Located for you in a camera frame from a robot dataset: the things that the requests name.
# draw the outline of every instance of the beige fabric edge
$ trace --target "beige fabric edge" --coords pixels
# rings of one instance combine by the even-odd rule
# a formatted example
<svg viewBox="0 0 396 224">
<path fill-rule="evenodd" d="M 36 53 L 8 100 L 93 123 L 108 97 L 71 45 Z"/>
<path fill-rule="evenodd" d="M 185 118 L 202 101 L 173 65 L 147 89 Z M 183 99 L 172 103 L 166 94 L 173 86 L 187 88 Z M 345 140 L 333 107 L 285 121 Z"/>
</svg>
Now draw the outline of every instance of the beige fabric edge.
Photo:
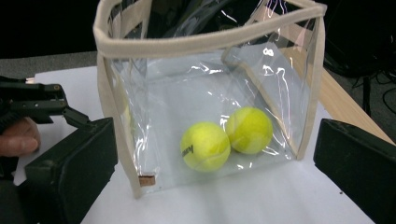
<svg viewBox="0 0 396 224">
<path fill-rule="evenodd" d="M 109 4 L 99 5 L 98 14 L 100 16 L 96 17 L 93 26 L 98 52 L 106 58 L 161 58 L 227 48 L 260 37 L 265 33 L 273 32 L 281 26 L 322 17 L 326 9 L 323 5 L 314 4 L 313 7 L 303 8 L 270 21 L 257 22 L 248 26 L 206 35 L 126 40 L 111 39 L 107 36 L 108 31 L 105 30 L 107 28 L 106 18 L 108 18 L 110 9 L 103 7 L 108 6 Z"/>
<path fill-rule="evenodd" d="M 117 110 L 116 103 L 113 98 L 113 92 L 108 82 L 108 77 L 106 75 L 107 70 L 108 69 L 106 69 L 105 59 L 100 54 L 98 54 L 97 78 L 99 99 L 105 117 L 111 117 L 114 119 L 119 161 L 121 162 L 125 174 L 128 176 L 133 195 L 137 199 L 142 196 L 142 190 L 140 188 L 137 171 L 134 168 L 134 162 L 132 160 L 133 155 L 131 155 L 125 140 L 125 133 L 123 130 L 122 122 L 120 120 L 120 113 Z"/>
<path fill-rule="evenodd" d="M 314 67 L 311 82 L 311 95 L 309 98 L 308 109 L 306 112 L 306 122 L 304 126 L 303 139 L 297 154 L 297 160 L 301 160 L 308 147 L 309 139 L 311 138 L 312 129 L 314 127 L 315 116 L 317 113 L 318 98 L 320 93 L 321 74 L 324 60 L 324 46 L 325 46 L 325 31 L 323 18 L 319 19 L 318 36 L 316 39 L 315 53 L 314 53 Z"/>
</svg>

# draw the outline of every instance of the small brown label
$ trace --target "small brown label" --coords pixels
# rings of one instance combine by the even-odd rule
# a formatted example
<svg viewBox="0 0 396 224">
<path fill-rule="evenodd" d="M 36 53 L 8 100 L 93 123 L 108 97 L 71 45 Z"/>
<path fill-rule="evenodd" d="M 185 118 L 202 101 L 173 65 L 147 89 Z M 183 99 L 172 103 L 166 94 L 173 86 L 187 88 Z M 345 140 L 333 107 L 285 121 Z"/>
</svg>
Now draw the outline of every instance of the small brown label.
<svg viewBox="0 0 396 224">
<path fill-rule="evenodd" d="M 139 182 L 140 187 L 153 186 L 155 185 L 155 175 L 140 175 Z"/>
</svg>

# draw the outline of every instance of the dark floor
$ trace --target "dark floor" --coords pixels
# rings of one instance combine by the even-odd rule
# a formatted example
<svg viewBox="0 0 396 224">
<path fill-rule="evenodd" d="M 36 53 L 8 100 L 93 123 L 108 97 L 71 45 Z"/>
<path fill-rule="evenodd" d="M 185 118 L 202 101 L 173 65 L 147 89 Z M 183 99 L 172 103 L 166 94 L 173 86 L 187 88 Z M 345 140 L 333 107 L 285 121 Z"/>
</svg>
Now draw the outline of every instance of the dark floor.
<svg viewBox="0 0 396 224">
<path fill-rule="evenodd" d="M 0 59 L 0 76 L 33 77 L 36 73 L 41 72 L 94 65 L 96 65 L 95 51 L 22 59 Z M 356 78 L 341 77 L 332 72 L 330 74 L 359 105 L 362 104 L 363 94 L 362 85 L 360 85 L 362 80 L 357 82 Z M 384 93 L 396 88 L 396 84 L 380 84 L 388 81 L 384 75 L 378 75 L 371 80 L 371 117 L 393 142 L 396 142 L 396 114 L 392 113 L 383 102 Z M 389 107 L 395 111 L 396 90 L 389 92 L 385 99 Z"/>
</svg>

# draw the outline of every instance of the ball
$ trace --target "ball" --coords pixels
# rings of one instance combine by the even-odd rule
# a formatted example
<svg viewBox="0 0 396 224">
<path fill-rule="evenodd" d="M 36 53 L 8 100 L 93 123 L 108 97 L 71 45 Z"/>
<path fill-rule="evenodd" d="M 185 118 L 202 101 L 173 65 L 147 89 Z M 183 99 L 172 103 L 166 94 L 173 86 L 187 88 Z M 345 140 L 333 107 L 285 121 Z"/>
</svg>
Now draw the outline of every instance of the ball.
<svg viewBox="0 0 396 224">
<path fill-rule="evenodd" d="M 245 154 L 256 154 L 271 142 L 271 120 L 258 108 L 242 107 L 227 120 L 225 132 L 233 149 Z"/>
<path fill-rule="evenodd" d="M 219 125 L 212 122 L 198 122 L 184 132 L 180 141 L 184 162 L 193 170 L 213 172 L 227 161 L 230 140 Z"/>
</svg>

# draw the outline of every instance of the bag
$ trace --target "bag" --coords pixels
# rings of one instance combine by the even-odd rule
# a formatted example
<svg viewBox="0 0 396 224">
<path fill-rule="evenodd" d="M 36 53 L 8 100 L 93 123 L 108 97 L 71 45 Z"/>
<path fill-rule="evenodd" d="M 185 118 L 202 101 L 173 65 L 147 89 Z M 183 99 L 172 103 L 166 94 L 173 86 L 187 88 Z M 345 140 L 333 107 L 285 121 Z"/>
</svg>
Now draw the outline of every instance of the bag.
<svg viewBox="0 0 396 224">
<path fill-rule="evenodd" d="M 240 19 L 243 1 L 190 1 L 158 32 L 149 26 L 158 2 L 102 0 L 93 26 L 101 104 L 114 118 L 134 196 L 302 159 L 316 114 L 326 7 L 257 1 Z M 214 172 L 189 168 L 183 133 L 202 121 L 225 130 L 242 107 L 269 118 L 269 145 L 254 154 L 232 149 Z"/>
</svg>

